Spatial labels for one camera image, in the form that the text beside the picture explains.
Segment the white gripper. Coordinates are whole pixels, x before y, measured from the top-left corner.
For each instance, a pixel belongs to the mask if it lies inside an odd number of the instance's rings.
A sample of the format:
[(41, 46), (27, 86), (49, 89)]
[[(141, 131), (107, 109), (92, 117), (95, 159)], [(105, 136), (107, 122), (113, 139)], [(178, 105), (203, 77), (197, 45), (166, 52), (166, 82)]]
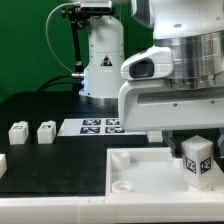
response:
[(164, 131), (163, 141), (182, 157), (174, 130), (220, 128), (218, 147), (224, 157), (224, 88), (172, 90), (166, 80), (126, 81), (118, 98), (119, 120), (128, 132)]

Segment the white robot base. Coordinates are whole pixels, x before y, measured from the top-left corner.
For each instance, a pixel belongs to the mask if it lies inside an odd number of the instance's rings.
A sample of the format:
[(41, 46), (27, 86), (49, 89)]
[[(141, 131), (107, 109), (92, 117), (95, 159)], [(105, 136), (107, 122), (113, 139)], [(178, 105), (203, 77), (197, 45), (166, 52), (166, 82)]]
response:
[(89, 63), (84, 69), (82, 100), (98, 105), (112, 105), (124, 80), (120, 68), (124, 62), (123, 26), (112, 16), (91, 18), (87, 29)]

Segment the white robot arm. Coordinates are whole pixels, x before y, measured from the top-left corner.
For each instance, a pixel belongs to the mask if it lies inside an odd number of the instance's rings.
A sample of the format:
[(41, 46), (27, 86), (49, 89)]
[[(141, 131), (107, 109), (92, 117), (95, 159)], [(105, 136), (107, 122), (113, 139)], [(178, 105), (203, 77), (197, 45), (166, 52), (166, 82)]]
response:
[(131, 0), (153, 46), (121, 66), (126, 131), (224, 131), (224, 0)]

